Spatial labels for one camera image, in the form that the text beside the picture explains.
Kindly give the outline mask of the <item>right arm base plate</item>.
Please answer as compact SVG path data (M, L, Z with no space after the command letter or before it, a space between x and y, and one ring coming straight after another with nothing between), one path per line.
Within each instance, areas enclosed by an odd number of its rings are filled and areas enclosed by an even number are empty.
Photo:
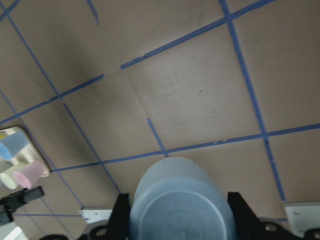
M291 232L303 237L308 230L320 228L320 202L286 202L284 210Z

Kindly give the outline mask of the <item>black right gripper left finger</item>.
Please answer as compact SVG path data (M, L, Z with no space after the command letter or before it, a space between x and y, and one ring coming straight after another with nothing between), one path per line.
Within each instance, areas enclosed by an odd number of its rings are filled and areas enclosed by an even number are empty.
M126 240L128 238L130 212L129 193L119 194L107 223L106 240Z

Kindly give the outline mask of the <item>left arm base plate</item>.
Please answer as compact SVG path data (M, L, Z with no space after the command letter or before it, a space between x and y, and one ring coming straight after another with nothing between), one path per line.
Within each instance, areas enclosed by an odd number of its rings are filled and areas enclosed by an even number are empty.
M109 206L89 206L79 210L80 215L87 224L93 224L100 221L108 221L113 207Z

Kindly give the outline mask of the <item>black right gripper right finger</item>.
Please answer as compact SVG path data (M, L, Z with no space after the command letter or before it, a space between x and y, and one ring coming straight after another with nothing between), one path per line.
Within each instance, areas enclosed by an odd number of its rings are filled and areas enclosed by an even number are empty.
M261 221L239 192L228 192L238 240L262 240Z

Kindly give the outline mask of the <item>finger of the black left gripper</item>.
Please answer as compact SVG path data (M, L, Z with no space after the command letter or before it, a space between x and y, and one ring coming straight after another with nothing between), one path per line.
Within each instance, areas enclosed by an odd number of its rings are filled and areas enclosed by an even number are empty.
M32 189L24 188L1 198L0 204L4 205L6 208L21 208L31 201L42 198L43 196L44 191L41 186Z

